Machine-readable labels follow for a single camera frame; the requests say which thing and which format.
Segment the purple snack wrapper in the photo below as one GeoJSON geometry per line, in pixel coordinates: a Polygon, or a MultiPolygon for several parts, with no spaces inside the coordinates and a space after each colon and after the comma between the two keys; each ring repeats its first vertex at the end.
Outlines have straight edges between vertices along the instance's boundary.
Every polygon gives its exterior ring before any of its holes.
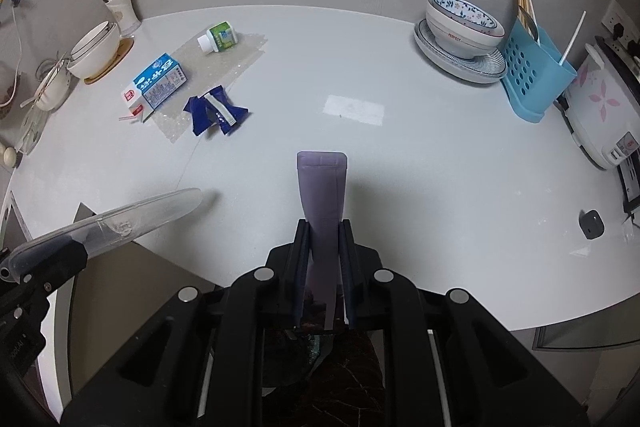
{"type": "Polygon", "coordinates": [[[310,225],[311,265],[307,287],[323,310],[319,325],[333,329],[338,282],[338,226],[343,220],[347,157],[342,152],[297,154],[300,201],[310,225]]]}

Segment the blue snack wrapper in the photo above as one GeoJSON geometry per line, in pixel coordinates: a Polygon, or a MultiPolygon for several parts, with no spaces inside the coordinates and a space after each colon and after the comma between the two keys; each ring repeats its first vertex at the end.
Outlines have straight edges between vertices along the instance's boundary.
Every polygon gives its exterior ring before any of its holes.
{"type": "Polygon", "coordinates": [[[224,87],[217,86],[201,96],[191,96],[183,110],[191,116],[192,132],[199,136],[217,126],[223,135],[235,132],[250,111],[231,103],[224,87]]]}

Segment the clear bubble wrap sheet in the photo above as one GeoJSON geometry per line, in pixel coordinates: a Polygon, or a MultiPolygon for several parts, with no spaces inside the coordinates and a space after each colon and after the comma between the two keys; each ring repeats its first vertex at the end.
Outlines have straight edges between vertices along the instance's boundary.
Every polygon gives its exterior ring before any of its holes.
{"type": "Polygon", "coordinates": [[[192,127],[191,115],[183,110],[191,96],[203,95],[221,86],[227,90],[259,57],[268,39],[259,34],[239,34],[232,48],[205,54],[196,37],[171,53],[186,74],[186,82],[152,115],[151,119],[170,143],[192,127]]]}

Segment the blue white milk carton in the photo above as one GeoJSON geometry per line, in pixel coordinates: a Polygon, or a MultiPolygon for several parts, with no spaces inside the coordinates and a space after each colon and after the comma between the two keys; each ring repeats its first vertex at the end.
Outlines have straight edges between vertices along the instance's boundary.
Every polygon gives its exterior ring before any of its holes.
{"type": "Polygon", "coordinates": [[[167,53],[157,57],[122,90],[128,119],[147,120],[185,83],[186,73],[177,60],[167,53]]]}

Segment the small green white bottle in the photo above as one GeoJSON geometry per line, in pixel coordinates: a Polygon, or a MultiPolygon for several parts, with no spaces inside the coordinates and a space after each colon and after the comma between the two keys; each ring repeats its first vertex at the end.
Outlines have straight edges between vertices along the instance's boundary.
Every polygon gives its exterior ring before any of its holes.
{"type": "Polygon", "coordinates": [[[203,35],[199,36],[196,41],[201,51],[205,54],[219,53],[238,44],[238,37],[232,25],[224,20],[207,28],[203,35]]]}

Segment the white stacked bowls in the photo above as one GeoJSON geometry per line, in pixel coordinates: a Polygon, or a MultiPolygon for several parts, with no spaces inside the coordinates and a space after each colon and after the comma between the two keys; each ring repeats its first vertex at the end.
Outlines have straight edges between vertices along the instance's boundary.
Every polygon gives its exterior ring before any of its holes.
{"type": "Polygon", "coordinates": [[[67,64],[67,70],[80,80],[96,77],[106,69],[113,60],[120,41],[119,28],[115,23],[108,23],[106,34],[100,41],[73,58],[67,64]]]}

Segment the blue patterned plate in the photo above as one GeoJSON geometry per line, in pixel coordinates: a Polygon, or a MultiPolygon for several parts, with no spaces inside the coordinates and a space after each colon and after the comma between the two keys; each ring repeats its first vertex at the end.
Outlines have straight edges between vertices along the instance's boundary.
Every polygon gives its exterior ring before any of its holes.
{"type": "Polygon", "coordinates": [[[414,24],[413,38],[427,60],[460,80],[493,84],[506,75],[506,61],[499,50],[492,51],[488,55],[473,57],[471,60],[457,57],[439,46],[425,18],[414,24]]]}

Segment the small black device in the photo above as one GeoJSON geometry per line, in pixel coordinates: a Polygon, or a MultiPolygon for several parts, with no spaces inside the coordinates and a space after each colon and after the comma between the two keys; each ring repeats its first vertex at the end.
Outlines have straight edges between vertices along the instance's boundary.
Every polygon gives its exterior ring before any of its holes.
{"type": "Polygon", "coordinates": [[[592,241],[598,239],[604,233],[605,226],[597,210],[581,211],[578,217],[579,228],[584,233],[585,238],[592,241]]]}

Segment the blue patterned white bowl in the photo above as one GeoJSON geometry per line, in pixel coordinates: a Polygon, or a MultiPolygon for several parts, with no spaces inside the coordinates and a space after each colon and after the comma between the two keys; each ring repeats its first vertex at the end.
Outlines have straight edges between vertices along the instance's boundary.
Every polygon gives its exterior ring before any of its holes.
{"type": "Polygon", "coordinates": [[[506,33],[495,17],[466,0],[427,0],[425,15],[437,44],[465,60],[491,54],[506,33]]]}

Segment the round wooden coaster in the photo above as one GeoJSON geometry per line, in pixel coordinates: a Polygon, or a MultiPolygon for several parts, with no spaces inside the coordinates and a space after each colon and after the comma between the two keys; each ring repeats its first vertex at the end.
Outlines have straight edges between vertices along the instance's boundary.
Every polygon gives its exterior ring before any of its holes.
{"type": "Polygon", "coordinates": [[[112,57],[111,62],[109,62],[104,67],[104,69],[101,70],[101,72],[98,72],[96,75],[92,77],[85,78],[84,83],[93,84],[99,81],[100,79],[102,79],[103,77],[105,77],[126,57],[126,55],[131,51],[133,47],[134,47],[134,38],[132,37],[122,38],[122,40],[119,41],[117,51],[115,55],[112,57]]]}

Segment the light blue utensil holder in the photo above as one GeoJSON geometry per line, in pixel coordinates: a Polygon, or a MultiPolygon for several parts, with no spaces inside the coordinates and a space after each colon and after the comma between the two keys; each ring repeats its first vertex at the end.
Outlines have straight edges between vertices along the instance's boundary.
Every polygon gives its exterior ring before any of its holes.
{"type": "Polygon", "coordinates": [[[569,61],[561,61],[562,53],[544,28],[538,29],[538,37],[540,41],[516,20],[503,49],[506,95],[513,112],[532,124],[541,121],[577,75],[569,61]]]}

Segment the white rice cooker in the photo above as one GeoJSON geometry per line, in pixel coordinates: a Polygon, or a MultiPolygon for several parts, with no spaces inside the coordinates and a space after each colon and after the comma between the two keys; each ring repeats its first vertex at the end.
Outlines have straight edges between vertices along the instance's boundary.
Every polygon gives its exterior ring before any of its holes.
{"type": "Polygon", "coordinates": [[[639,150],[639,61],[612,39],[585,45],[587,57],[564,91],[574,141],[599,168],[639,150]]]}

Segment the white cup with straws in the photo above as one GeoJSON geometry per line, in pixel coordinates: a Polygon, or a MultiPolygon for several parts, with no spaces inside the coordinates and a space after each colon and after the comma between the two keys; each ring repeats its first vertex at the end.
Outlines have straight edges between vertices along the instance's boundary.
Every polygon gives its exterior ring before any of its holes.
{"type": "Polygon", "coordinates": [[[103,0],[103,2],[112,13],[122,37],[131,37],[141,26],[141,20],[137,16],[132,0],[103,0]]]}

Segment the wooden chopsticks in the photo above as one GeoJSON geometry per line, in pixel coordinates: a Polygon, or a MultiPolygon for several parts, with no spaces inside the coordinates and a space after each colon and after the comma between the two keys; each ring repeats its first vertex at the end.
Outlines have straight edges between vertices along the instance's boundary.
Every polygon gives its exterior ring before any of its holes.
{"type": "Polygon", "coordinates": [[[516,4],[518,5],[518,20],[529,32],[529,35],[533,36],[534,26],[537,23],[533,0],[516,0],[516,4]]]}

